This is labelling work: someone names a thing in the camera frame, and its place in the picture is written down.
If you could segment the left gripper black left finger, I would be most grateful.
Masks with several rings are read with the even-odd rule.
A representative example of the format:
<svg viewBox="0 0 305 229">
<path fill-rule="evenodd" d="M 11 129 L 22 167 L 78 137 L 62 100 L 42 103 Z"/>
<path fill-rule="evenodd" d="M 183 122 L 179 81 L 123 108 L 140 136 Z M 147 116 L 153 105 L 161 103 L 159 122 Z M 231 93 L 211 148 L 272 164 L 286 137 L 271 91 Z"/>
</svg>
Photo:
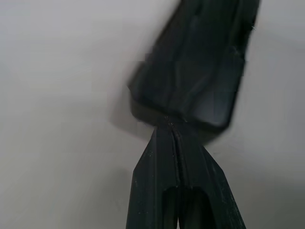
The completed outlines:
<svg viewBox="0 0 305 229">
<path fill-rule="evenodd" d="M 175 229 L 178 222 L 175 141 L 168 123 L 155 127 L 132 174 L 128 229 Z"/>
</svg>

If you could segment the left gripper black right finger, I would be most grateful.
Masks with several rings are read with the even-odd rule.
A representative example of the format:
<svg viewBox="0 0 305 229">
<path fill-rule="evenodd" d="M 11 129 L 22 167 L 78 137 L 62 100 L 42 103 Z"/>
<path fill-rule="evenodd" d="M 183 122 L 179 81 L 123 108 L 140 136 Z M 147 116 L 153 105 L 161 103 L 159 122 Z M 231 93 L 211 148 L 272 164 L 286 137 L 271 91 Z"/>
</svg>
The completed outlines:
<svg viewBox="0 0 305 229">
<path fill-rule="evenodd" d="M 182 229 L 244 229 L 223 170 L 183 123 L 172 123 L 180 179 Z"/>
</svg>

